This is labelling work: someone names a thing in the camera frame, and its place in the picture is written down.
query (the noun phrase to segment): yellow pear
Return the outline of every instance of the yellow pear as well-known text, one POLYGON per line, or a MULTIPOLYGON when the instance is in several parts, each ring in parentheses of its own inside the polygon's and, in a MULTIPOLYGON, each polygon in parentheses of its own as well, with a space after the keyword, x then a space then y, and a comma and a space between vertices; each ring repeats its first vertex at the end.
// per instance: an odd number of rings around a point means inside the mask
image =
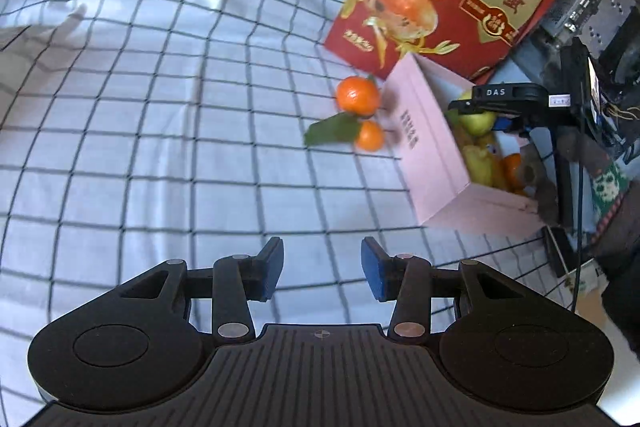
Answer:
POLYGON ((466 145, 461 152, 471 181, 492 187, 494 184, 494 158, 492 154, 485 147, 478 145, 466 145))
POLYGON ((502 154, 498 147, 498 142, 495 139, 494 133, 490 132, 481 136, 476 140, 476 143, 480 147, 484 147, 491 154, 492 161, 494 162, 494 187, 500 188, 500 190, 509 190, 509 184, 507 178, 504 177, 504 167, 502 166, 502 154))

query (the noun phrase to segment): circular plate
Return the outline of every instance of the circular plate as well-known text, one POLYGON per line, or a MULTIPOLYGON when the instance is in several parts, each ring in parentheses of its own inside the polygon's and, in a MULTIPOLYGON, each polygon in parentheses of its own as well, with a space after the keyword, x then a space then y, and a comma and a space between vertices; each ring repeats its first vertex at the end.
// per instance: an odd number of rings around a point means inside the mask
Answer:
POLYGON ((440 340, 449 375, 481 399, 527 412, 564 409, 597 393, 613 367, 607 337, 573 314, 524 300, 496 301, 490 313, 453 323, 440 340))
POLYGON ((124 411, 157 403, 191 380, 203 362, 198 331, 134 302, 146 299, 127 300, 126 313, 79 309, 36 335, 29 369, 47 395, 78 409, 124 411))

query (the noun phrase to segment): green apple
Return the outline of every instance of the green apple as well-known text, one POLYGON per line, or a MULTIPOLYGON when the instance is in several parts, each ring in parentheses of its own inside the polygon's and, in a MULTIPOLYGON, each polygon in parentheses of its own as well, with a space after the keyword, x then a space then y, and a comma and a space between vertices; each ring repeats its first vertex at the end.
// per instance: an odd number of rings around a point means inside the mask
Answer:
MULTIPOLYGON (((458 100, 469 100, 471 98, 471 91, 465 91, 458 100)), ((484 111, 478 114, 461 114, 460 125, 465 130, 475 137, 484 136, 494 128, 495 119, 497 115, 491 111, 484 111)))

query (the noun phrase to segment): green patterned fabric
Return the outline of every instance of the green patterned fabric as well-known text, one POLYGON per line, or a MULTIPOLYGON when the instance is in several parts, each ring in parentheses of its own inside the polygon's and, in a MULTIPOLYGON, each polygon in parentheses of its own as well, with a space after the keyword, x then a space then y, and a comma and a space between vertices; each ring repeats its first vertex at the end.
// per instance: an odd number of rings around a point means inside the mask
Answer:
POLYGON ((609 224, 628 188, 629 180, 615 162, 591 180, 593 210, 599 233, 609 224))

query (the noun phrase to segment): small sticker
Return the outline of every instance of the small sticker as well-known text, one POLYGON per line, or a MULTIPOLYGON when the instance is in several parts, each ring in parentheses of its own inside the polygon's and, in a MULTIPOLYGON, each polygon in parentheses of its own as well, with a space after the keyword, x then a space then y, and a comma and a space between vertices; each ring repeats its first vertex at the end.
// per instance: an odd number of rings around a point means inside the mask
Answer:
POLYGON ((571 107, 570 94, 550 94, 549 107, 571 107))

